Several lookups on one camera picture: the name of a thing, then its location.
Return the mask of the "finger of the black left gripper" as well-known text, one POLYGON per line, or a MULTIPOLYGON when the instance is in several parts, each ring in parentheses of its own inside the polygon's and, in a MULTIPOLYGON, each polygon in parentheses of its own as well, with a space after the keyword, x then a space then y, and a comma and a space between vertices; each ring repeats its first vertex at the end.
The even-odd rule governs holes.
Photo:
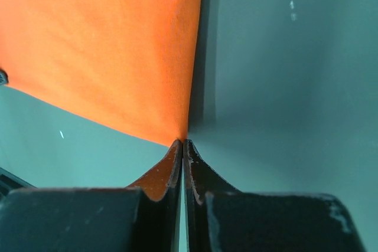
POLYGON ((8 75, 4 70, 0 70, 0 85, 8 84, 8 75))

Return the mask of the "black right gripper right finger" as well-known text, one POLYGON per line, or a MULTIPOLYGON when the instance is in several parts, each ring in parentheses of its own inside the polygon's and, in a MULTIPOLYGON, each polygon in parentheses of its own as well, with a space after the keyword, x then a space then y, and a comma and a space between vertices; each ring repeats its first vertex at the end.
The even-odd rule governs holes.
POLYGON ((189 251, 364 251, 349 211, 333 195, 242 192, 191 140, 183 165, 189 251))

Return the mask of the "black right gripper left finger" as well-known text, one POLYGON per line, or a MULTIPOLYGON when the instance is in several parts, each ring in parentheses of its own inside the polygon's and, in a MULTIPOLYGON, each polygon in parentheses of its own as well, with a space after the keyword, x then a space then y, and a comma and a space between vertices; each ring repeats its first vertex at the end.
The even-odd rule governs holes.
POLYGON ((1 199, 2 251, 177 251, 182 143, 121 188, 20 188, 1 199))

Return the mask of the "orange t-shirt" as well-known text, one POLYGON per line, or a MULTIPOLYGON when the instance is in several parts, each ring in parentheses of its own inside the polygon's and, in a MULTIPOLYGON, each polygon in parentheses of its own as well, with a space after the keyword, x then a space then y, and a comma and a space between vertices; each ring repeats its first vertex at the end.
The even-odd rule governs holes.
POLYGON ((184 140, 201 0, 1 0, 6 86, 141 139, 184 140))

